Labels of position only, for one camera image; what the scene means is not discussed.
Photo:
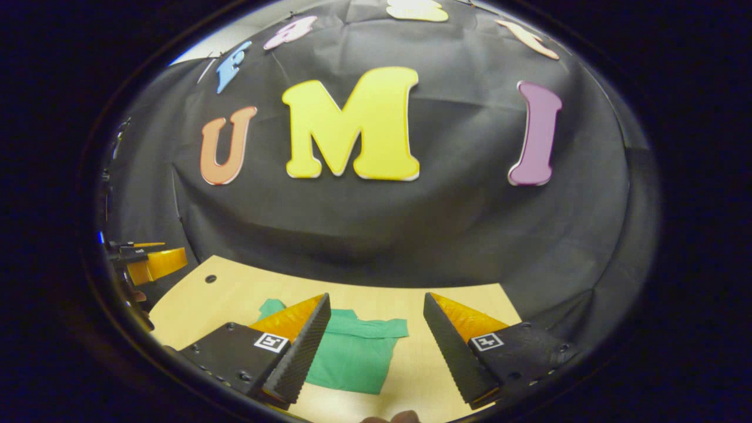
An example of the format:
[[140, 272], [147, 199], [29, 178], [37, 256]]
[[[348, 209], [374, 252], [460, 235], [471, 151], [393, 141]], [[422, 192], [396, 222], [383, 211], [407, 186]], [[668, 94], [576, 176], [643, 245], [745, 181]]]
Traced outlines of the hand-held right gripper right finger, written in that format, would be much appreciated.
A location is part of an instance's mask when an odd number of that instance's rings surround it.
[[509, 325], [436, 293], [424, 298], [425, 321], [460, 396], [472, 409], [516, 404], [579, 353], [542, 325]]

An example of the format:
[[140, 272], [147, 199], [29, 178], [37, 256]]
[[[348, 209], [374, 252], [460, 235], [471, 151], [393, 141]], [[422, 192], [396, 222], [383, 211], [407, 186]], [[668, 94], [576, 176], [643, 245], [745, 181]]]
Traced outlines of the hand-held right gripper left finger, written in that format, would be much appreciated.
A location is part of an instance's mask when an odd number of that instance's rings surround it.
[[297, 402], [331, 317], [320, 294], [252, 325], [226, 322], [177, 352], [216, 382], [288, 410]]

